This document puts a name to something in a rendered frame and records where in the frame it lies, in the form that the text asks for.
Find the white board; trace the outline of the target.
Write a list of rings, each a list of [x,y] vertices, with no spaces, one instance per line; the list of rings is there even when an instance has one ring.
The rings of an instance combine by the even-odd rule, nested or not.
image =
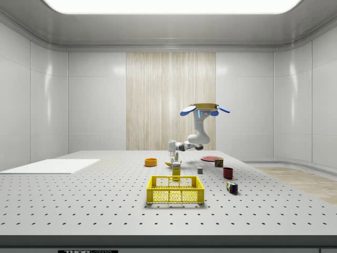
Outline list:
[[[47,159],[1,171],[0,174],[73,174],[100,159]]]

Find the yellow basket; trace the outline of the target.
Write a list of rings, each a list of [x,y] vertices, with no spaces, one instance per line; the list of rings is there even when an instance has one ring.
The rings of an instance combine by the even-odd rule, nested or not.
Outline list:
[[[203,203],[204,187],[197,176],[151,176],[147,203]]]

